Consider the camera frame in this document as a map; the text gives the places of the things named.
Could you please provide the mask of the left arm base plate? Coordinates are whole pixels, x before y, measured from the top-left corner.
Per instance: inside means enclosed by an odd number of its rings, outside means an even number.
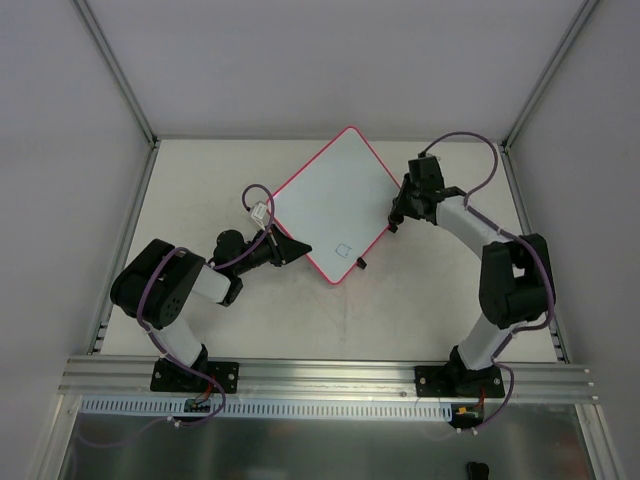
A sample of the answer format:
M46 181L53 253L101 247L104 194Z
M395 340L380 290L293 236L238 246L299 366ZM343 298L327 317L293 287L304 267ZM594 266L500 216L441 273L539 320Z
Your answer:
M226 394L235 394L239 380L237 362L207 361L204 374L213 378ZM160 393L204 393L211 383L201 376L189 373L174 363L159 359L154 364L150 390Z

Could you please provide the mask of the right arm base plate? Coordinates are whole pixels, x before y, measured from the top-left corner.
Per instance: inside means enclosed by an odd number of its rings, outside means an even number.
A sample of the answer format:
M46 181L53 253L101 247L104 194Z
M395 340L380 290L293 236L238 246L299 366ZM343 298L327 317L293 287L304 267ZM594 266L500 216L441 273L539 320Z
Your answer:
M497 367L455 371L447 365L414 367L416 395L419 398L479 398L505 396L502 376Z

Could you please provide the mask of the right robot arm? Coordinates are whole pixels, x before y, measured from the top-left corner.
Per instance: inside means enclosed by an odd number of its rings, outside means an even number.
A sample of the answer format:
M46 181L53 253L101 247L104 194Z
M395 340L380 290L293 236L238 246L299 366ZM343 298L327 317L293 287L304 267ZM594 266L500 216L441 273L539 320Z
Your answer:
M395 231L406 218L446 230L480 260L481 315L445 365L425 378L440 395L470 395L492 384L499 371L494 360L513 336L555 306L546 240L539 234L511 234L474 209L463 190L445 185L433 155L408 162L389 229Z

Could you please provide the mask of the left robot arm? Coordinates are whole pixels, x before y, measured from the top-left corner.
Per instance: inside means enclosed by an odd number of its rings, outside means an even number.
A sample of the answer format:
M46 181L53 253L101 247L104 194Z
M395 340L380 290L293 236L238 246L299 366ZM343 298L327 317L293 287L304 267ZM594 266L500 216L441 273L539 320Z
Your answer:
M213 262L160 239L151 241L116 277L111 302L157 342L161 358L154 366L151 389L156 392L203 392L208 377L220 379L181 317L188 298L197 294L222 306L240 294L241 275L264 264L285 266L310 253L312 247L273 227L247 241L237 230L218 235Z

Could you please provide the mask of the black whiteboard eraser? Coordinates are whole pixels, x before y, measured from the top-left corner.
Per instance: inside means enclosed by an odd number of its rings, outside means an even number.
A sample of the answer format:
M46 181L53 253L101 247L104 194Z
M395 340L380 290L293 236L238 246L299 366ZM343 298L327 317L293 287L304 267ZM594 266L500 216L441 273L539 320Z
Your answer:
M388 216L388 221L390 225L397 227L404 222L404 216L398 212L392 211Z

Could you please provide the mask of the pink framed whiteboard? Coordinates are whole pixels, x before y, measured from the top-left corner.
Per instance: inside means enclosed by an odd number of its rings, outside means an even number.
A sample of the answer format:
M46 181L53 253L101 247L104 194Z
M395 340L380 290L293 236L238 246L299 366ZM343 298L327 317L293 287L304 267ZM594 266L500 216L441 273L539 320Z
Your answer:
M276 190L275 221L311 247L309 261L337 285L387 231L399 190L360 130L348 126Z

